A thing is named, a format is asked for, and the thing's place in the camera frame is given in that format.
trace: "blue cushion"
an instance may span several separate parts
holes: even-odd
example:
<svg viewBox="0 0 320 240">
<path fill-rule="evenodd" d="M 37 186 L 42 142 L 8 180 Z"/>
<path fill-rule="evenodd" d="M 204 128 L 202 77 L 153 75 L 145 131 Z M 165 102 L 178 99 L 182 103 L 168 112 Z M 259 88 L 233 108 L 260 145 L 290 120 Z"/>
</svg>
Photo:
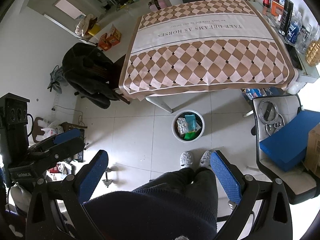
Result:
<svg viewBox="0 0 320 240">
<path fill-rule="evenodd" d="M 306 156 L 308 133 L 320 122 L 320 113 L 301 111 L 272 136 L 260 142 L 260 149 L 283 171 L 289 171 Z"/>
</svg>

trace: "window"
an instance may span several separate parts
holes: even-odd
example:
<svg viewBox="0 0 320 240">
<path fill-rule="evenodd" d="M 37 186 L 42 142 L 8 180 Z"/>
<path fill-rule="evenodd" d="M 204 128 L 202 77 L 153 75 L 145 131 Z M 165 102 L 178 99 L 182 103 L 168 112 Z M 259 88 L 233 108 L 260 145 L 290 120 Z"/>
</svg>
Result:
<svg viewBox="0 0 320 240">
<path fill-rule="evenodd" d="M 76 19 L 81 14 L 85 16 L 85 14 L 82 11 L 80 11 L 74 5 L 69 3 L 67 0 L 60 0 L 59 2 L 57 2 L 57 4 L 55 6 L 58 7 L 61 11 L 68 14 L 73 19 Z"/>
</svg>

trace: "tile floor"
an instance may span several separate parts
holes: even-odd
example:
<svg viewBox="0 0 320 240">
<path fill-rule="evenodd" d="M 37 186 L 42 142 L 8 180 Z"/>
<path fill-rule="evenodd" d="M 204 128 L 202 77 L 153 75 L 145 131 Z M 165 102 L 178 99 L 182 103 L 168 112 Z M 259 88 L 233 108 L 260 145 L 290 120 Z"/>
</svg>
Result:
<svg viewBox="0 0 320 240">
<path fill-rule="evenodd" d="M 206 150 L 220 149 L 243 173 L 252 173 L 246 168 L 256 167 L 255 138 L 250 134 L 254 119 L 243 118 L 250 107 L 240 90 L 172 95 L 164 101 L 174 111 L 193 109 L 201 113 L 205 121 L 203 136 L 192 143 L 178 141 L 171 130 L 174 113 L 168 114 L 146 100 L 133 100 L 130 105 L 112 102 L 106 110 L 86 98 L 78 100 L 76 109 L 83 112 L 83 122 L 88 126 L 85 160 L 104 149 L 109 167 L 117 170 L 109 173 L 115 183 L 109 188 L 101 183 L 93 197 L 133 190 L 164 172 L 178 170 L 180 154 L 186 150 L 193 151 L 199 161 Z M 265 180 L 266 176 L 258 174 L 257 178 Z M 225 198 L 220 184 L 218 189 L 219 198 Z"/>
<path fill-rule="evenodd" d="M 127 52 L 136 20 L 149 12 L 149 1 L 142 0 L 127 9 L 110 12 L 100 21 L 104 28 L 97 36 L 108 31 L 112 24 L 122 33 L 121 43 L 104 52 L 111 60 L 116 61 Z M 320 80 L 307 84 L 299 92 L 305 109 L 320 111 L 320 103 L 314 96 L 319 89 Z M 240 90 L 189 93 L 163 98 L 174 112 L 193 109 L 203 115 L 205 132 L 199 140 L 193 143 L 179 142 L 171 131 L 175 114 L 169 114 L 146 100 L 134 100 L 130 105 L 112 102 L 106 110 L 98 108 L 85 98 L 78 100 L 76 109 L 83 112 L 83 121 L 88 126 L 85 136 L 89 147 L 84 158 L 90 161 L 98 150 L 104 149 L 108 152 L 109 167 L 113 170 L 108 178 L 114 182 L 107 188 L 101 180 L 92 198 L 116 190 L 133 190 L 164 172 L 179 169 L 180 154 L 186 150 L 192 150 L 198 161 L 204 151 L 220 149 L 242 173 L 252 174 L 258 180 L 268 180 L 264 174 L 247 170 L 247 166 L 257 167 L 255 138 L 250 134 L 254 118 L 252 115 L 243 118 L 243 114 L 251 109 Z M 219 181 L 217 187 L 218 216 L 228 215 L 230 210 L 227 195 Z M 255 213 L 259 206 L 260 202 L 257 201 Z M 319 197 L 291 206 L 294 240 L 300 239 L 319 209 Z M 246 236 L 249 230 L 250 226 L 246 227 L 239 239 Z"/>
</svg>

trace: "table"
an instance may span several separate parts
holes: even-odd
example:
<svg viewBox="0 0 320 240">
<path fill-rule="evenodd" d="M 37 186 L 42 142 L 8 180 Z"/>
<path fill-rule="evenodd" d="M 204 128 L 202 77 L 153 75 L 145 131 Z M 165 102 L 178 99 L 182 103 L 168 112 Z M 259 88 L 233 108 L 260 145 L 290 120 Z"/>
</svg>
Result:
<svg viewBox="0 0 320 240">
<path fill-rule="evenodd" d="M 297 77 L 279 36 L 252 4 L 208 0 L 139 18 L 119 87 L 172 113 L 160 96 L 287 87 Z"/>
</svg>

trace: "white chair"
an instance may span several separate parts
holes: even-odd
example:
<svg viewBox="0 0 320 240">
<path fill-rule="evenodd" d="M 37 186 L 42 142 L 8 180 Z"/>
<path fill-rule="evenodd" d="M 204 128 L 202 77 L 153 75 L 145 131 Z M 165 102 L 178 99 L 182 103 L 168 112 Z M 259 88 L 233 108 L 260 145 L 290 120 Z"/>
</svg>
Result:
<svg viewBox="0 0 320 240">
<path fill-rule="evenodd" d="M 284 118 L 285 124 L 289 123 L 301 111 L 301 103 L 297 95 L 253 99 L 253 113 L 256 123 L 256 162 L 259 170 L 271 180 L 275 178 L 282 179 L 290 204 L 298 204 L 318 196 L 320 193 L 320 179 L 311 171 L 307 171 L 302 163 L 292 170 L 284 172 L 260 149 L 259 142 L 269 136 L 265 124 L 258 117 L 259 104 L 266 99 L 277 105 L 278 112 Z"/>
</svg>

